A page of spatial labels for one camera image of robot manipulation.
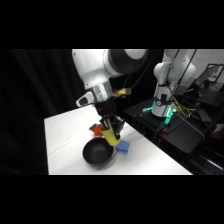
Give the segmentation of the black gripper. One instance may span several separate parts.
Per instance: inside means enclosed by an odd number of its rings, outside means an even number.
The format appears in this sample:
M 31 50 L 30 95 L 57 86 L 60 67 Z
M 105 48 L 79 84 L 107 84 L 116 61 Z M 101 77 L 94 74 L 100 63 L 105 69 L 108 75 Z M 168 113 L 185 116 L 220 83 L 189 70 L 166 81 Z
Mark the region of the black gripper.
M 105 129 L 114 131 L 115 138 L 120 138 L 120 131 L 122 130 L 125 120 L 117 114 L 117 108 L 113 99 L 108 99 L 104 102 L 95 104 L 95 109 L 101 117 L 100 123 Z

